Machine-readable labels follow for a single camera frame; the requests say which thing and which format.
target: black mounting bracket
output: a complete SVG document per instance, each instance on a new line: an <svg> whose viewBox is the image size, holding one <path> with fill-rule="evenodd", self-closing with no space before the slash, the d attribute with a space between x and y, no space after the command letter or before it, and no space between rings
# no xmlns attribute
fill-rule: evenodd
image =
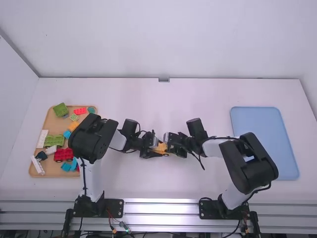
<svg viewBox="0 0 317 238"><path fill-rule="evenodd" d="M98 207L100 207L99 214L87 213L82 209L82 206L79 203L75 202L73 209L73 217L108 218L111 214L113 218L122 218L124 201L123 199L102 198L98 201Z"/></svg>
<svg viewBox="0 0 317 238"><path fill-rule="evenodd" d="M243 203L230 213L221 212L218 200L201 200L199 203L199 217L202 220L242 220L250 219L249 204Z"/></svg>

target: white lego brick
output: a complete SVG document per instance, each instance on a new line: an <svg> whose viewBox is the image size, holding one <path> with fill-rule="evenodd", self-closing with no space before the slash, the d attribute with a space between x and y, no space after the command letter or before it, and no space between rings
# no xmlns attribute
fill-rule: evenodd
<svg viewBox="0 0 317 238"><path fill-rule="evenodd" d="M36 148L43 148L44 146L44 141L46 136L48 135L49 130L42 130L40 134L40 138L38 140L38 144L36 145Z"/></svg>
<svg viewBox="0 0 317 238"><path fill-rule="evenodd" d="M51 146L50 148L47 148L47 149L45 150L45 154L46 154L46 155L51 155L51 154L55 153L56 150L57 150L57 145L53 145L53 146Z"/></svg>
<svg viewBox="0 0 317 238"><path fill-rule="evenodd" d="M33 165L36 169L36 171L40 174L40 175L44 175L45 174L45 171L41 165L41 163L39 161L37 161L34 157L34 155L31 156L31 160L33 162Z"/></svg>

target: green lego brick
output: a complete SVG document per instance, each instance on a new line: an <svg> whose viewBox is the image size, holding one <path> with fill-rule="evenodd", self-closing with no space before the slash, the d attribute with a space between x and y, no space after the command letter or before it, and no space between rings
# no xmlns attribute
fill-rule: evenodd
<svg viewBox="0 0 317 238"><path fill-rule="evenodd" d="M69 117L71 120L76 121L79 119L79 116L77 116L76 114L73 114Z"/></svg>
<svg viewBox="0 0 317 238"><path fill-rule="evenodd" d="M96 110L92 107L88 107L87 110L89 111L89 113L95 113Z"/></svg>
<svg viewBox="0 0 317 238"><path fill-rule="evenodd" d="M57 106L53 107L53 110L57 117L62 117L68 114L68 108L65 103L58 104Z"/></svg>
<svg viewBox="0 0 317 238"><path fill-rule="evenodd" d="M56 145L57 147L63 147L65 142L63 135L47 135L44 141L44 147L51 147Z"/></svg>

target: wooden tray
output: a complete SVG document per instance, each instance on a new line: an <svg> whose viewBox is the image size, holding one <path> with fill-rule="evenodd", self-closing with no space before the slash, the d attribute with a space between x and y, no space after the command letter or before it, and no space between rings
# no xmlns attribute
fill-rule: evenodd
<svg viewBox="0 0 317 238"><path fill-rule="evenodd" d="M52 106L49 110L48 113L46 115L42 130L49 130L49 135L56 135L56 134L63 134L69 124L71 124L73 121L67 117L67 118L58 118L54 111L53 111L53 107ZM69 116L71 116L74 112L74 109L78 109L78 108L83 108L83 107L92 107L95 109L96 113L97 113L97 108L94 106L67 106L68 108L68 112L69 112ZM88 115L88 111L85 114L79 115L79 119L78 122L81 123L83 121L83 119ZM64 146L62 147L63 149L68 147L68 140L65 139L65 143ZM37 155L37 153L39 153L40 151L44 151L45 152L45 148L42 149L35 149L34 151L34 156ZM65 172L64 170L61 169L61 165L63 163L57 163L54 161L54 154L48 155L48 158L44 161L41 161L41 165L45 171L45 175L42 176L40 174L38 174L36 172L36 169L33 165L33 163L30 160L30 168L29 168L29 174L31 177L34 178L75 178L75 177L79 177L79 172L75 171L75 172Z"/></svg>

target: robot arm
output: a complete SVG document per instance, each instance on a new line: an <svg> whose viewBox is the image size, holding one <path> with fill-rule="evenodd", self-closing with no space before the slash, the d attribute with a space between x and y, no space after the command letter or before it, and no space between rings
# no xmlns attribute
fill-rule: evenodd
<svg viewBox="0 0 317 238"><path fill-rule="evenodd" d="M108 148L122 153L139 150L141 158L162 156L152 151L159 140L155 132L146 132L139 138L140 132L136 132L137 121L126 119L121 130L117 129L118 122L111 119L101 119L99 115L89 114L80 125L72 132L68 147L73 149L77 163L80 165L81 182L83 188L80 191L78 202L85 200L92 204L103 199L103 187L101 183L101 158Z"/></svg>
<svg viewBox="0 0 317 238"><path fill-rule="evenodd" d="M225 214L278 178L275 163L253 133L245 133L239 138L208 137L200 119L186 123L191 136L181 132L167 132L164 135L167 152L182 158L186 158L187 153L195 152L202 157L224 159L232 180L232 184L218 198L224 204ZM246 162L245 157L253 159Z"/></svg>

